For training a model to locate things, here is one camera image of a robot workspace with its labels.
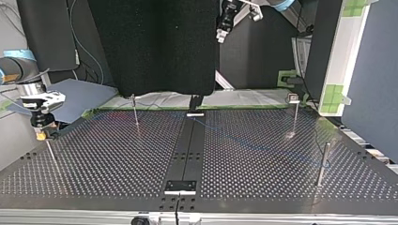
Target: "metal bracket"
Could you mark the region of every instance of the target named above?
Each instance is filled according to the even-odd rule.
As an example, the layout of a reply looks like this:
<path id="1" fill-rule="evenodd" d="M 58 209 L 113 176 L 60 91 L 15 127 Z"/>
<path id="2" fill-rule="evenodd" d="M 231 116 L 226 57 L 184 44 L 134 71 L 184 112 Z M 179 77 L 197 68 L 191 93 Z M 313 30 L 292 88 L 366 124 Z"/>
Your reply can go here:
<path id="1" fill-rule="evenodd" d="M 240 2 L 249 5 L 250 12 L 251 12 L 251 18 L 255 22 L 261 21 L 264 18 L 263 12 L 261 11 L 261 8 L 258 4 L 255 4 L 251 1 L 247 0 L 239 0 Z"/>
<path id="2" fill-rule="evenodd" d="M 287 95 L 287 102 L 289 104 L 299 104 L 299 95 L 294 93 L 289 93 Z"/>
<path id="3" fill-rule="evenodd" d="M 343 103 L 344 105 L 351 105 L 351 102 L 352 102 L 352 99 L 351 99 L 351 98 L 346 97 L 346 96 L 343 96 L 343 98 L 342 98 L 342 103 Z"/>
<path id="4" fill-rule="evenodd" d="M 216 82 L 224 89 L 224 91 L 235 90 L 235 87 L 230 82 L 228 82 L 217 70 L 216 70 Z"/>
<path id="5" fill-rule="evenodd" d="M 201 225 L 202 224 L 202 219 L 200 217 L 200 214 L 191 214 L 190 215 L 190 222 L 188 224 L 189 225 Z"/>
<path id="6" fill-rule="evenodd" d="M 165 195 L 195 195 L 196 181 L 168 181 Z"/>
<path id="7" fill-rule="evenodd" d="M 191 96 L 190 109 L 187 112 L 188 117 L 205 116 L 204 112 L 201 112 L 197 108 L 202 105 L 204 96 Z"/>

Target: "black fabric backdrop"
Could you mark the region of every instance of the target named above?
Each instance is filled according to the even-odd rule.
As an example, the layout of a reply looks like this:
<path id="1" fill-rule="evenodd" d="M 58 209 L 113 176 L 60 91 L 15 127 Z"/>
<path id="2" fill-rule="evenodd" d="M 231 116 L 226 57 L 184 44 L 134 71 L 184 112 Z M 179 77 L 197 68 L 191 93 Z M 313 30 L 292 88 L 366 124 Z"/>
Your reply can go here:
<path id="1" fill-rule="evenodd" d="M 219 1 L 88 2 L 122 96 L 213 92 Z"/>

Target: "black breadboard table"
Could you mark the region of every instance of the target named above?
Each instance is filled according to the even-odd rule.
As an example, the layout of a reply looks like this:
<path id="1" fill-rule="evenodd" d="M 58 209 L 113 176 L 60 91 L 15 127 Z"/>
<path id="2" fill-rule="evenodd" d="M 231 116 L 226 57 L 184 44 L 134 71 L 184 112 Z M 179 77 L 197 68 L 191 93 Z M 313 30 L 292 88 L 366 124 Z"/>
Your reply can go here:
<path id="1" fill-rule="evenodd" d="M 398 176 L 325 118 L 294 112 L 138 112 L 139 126 L 134 112 L 99 112 L 52 142 L 56 160 L 41 146 L 1 171 L 0 209 L 398 216 Z M 195 192 L 165 195 L 170 181 Z"/>

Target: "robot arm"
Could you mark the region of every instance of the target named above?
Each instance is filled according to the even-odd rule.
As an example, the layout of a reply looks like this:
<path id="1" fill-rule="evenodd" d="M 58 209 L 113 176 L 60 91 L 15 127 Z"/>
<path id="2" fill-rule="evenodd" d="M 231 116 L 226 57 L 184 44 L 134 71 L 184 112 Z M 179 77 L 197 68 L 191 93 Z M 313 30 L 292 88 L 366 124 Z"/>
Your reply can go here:
<path id="1" fill-rule="evenodd" d="M 234 28 L 234 19 L 242 10 L 243 4 L 249 5 L 250 16 L 257 22 L 263 19 L 260 6 L 271 6 L 278 11 L 287 10 L 295 0 L 223 0 L 222 15 L 217 21 L 217 40 L 223 43 Z"/>
<path id="2" fill-rule="evenodd" d="M 32 113 L 30 122 L 38 140 L 53 138 L 57 125 L 51 111 L 63 105 L 65 95 L 47 91 L 31 51 L 5 51 L 4 56 L 0 58 L 0 85 L 16 84 L 23 106 Z"/>

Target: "wire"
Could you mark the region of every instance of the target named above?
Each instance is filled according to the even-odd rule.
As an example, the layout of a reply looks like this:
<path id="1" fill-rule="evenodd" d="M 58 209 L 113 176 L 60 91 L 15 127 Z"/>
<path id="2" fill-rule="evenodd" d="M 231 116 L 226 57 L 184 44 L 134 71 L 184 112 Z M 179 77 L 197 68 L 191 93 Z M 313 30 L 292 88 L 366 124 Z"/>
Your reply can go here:
<path id="1" fill-rule="evenodd" d="M 89 66 L 87 63 L 85 63 L 83 60 L 80 60 L 81 62 L 82 62 L 82 66 L 84 67 L 84 69 L 85 69 L 85 81 L 87 82 L 87 76 L 90 76 L 90 78 L 91 79 L 93 79 L 93 81 L 95 81 L 96 83 L 98 83 L 99 81 L 100 81 L 100 77 L 99 77 L 99 74 L 96 72 L 96 70 L 94 70 L 91 66 Z M 91 76 L 91 73 L 90 72 L 88 72 L 88 74 L 87 74 L 87 69 L 90 69 L 93 73 L 94 73 L 94 75 L 96 75 L 96 78 L 94 78 L 93 76 Z"/>
<path id="2" fill-rule="evenodd" d="M 4 116 L 0 117 L 0 120 L 1 120 L 1 119 L 4 119 L 4 118 L 6 118 L 6 117 L 9 117 L 9 116 L 11 116 L 11 115 L 13 115 L 13 114 L 15 114 L 15 112 L 12 112 L 12 113 L 9 113 L 9 114 L 7 114 L 7 115 L 4 115 Z"/>
<path id="3" fill-rule="evenodd" d="M 40 72 L 40 73 L 39 73 L 38 75 L 36 75 L 36 76 L 33 76 L 33 77 L 31 77 L 31 78 L 28 78 L 28 79 L 26 79 L 26 80 L 23 80 L 23 81 L 15 82 L 15 84 L 18 84 L 18 83 L 25 83 L 25 82 L 32 81 L 32 80 L 36 79 L 37 77 L 41 77 L 41 76 L 43 76 L 43 75 L 44 75 L 44 74 L 46 74 L 48 71 L 50 71 L 50 69 L 49 69 L 49 68 L 47 68 L 46 70 L 44 70 L 44 71 Z"/>
<path id="4" fill-rule="evenodd" d="M 178 195 L 178 201 L 176 202 L 176 211 L 175 211 L 175 217 L 176 217 L 176 225 L 179 225 L 179 218 L 178 218 L 178 207 L 179 207 L 179 198 L 181 194 Z"/>
<path id="5" fill-rule="evenodd" d="M 72 16 L 73 16 L 73 9 L 74 6 L 76 4 L 77 0 L 74 0 L 71 7 L 70 7 L 70 12 L 69 12 L 69 21 L 70 21 L 70 28 L 73 34 L 73 37 L 75 38 L 76 42 L 78 43 L 78 45 L 94 60 L 94 62 L 96 62 L 96 64 L 99 66 L 99 70 L 100 70 L 100 74 L 101 74 L 101 82 L 100 84 L 103 84 L 104 82 L 104 74 L 103 74 L 103 69 L 102 66 L 100 65 L 99 61 L 96 59 L 96 57 L 94 57 L 84 46 L 83 44 L 80 42 L 80 40 L 77 38 L 76 33 L 74 31 L 74 27 L 73 27 L 73 20 L 72 20 Z"/>
<path id="6" fill-rule="evenodd" d="M 15 91 L 15 90 L 17 90 L 17 88 L 12 88 L 12 89 L 8 89 L 8 90 L 0 91 L 0 93 L 4 94 L 6 92 L 11 92 L 11 91 Z"/>
<path id="7" fill-rule="evenodd" d="M 296 33 L 296 37 L 295 37 L 295 41 L 296 41 L 296 58 L 297 58 L 297 60 L 298 60 L 298 75 L 299 75 L 299 76 L 301 77 L 301 79 L 303 80 L 304 87 L 305 87 L 305 89 L 306 89 L 308 95 L 310 96 L 310 98 L 313 100 L 313 104 L 314 104 L 316 110 L 319 111 L 319 107 L 316 105 L 316 102 L 314 101 L 314 98 L 313 98 L 313 96 L 312 96 L 311 93 L 310 93 L 310 89 L 308 88 L 307 83 L 305 82 L 305 79 L 304 79 L 304 77 L 303 77 L 303 75 L 302 75 L 302 73 L 301 73 L 301 63 L 300 63 L 300 61 L 299 61 L 299 45 L 298 45 L 298 38 L 299 38 L 299 20 L 300 20 L 300 18 L 301 18 L 301 13 L 302 13 L 302 4 L 301 4 L 301 7 L 300 7 L 299 13 L 298 13 L 298 21 L 297 21 L 297 24 L 296 24 L 297 33 Z M 319 152 L 320 152 L 321 155 L 323 156 L 323 155 L 324 155 L 324 151 L 322 151 L 322 147 L 321 147 L 321 145 L 320 145 L 320 143 L 319 143 L 319 141 L 318 141 L 318 131 L 316 130 L 316 127 L 314 127 L 314 131 L 315 131 L 315 143 L 316 143 L 316 145 L 317 145 L 317 147 L 318 147 L 318 149 L 319 149 Z"/>
<path id="8" fill-rule="evenodd" d="M 295 42 L 296 42 L 296 58 L 298 60 L 298 75 L 301 77 L 301 79 L 303 80 L 304 83 L 304 87 L 308 93 L 308 95 L 310 96 L 311 99 L 314 99 L 313 96 L 310 93 L 310 89 L 307 86 L 307 83 L 305 82 L 304 76 L 301 73 L 301 63 L 299 61 L 299 45 L 298 45 L 298 38 L 299 38 L 299 20 L 301 19 L 301 13 L 302 13 L 302 5 L 299 9 L 299 13 L 298 13 L 298 21 L 296 24 L 296 37 L 295 37 Z M 316 106 L 315 102 L 314 102 L 314 106 L 316 107 L 316 110 L 319 111 L 318 106 Z"/>
<path id="9" fill-rule="evenodd" d="M 72 73 L 73 73 L 73 75 L 75 76 L 76 81 L 79 81 L 79 78 L 77 78 L 77 74 L 76 74 L 76 72 L 75 72 L 74 69 L 72 70 Z"/>
<path id="10" fill-rule="evenodd" d="M 6 7 L 6 8 L 8 8 L 8 9 L 10 9 L 10 10 L 15 14 L 15 16 L 17 16 L 19 19 L 21 19 L 21 16 L 20 16 L 20 14 L 18 13 L 17 9 L 15 9 L 15 8 L 14 8 L 12 5 L 10 5 L 9 3 L 0 1 L 0 7 Z"/>

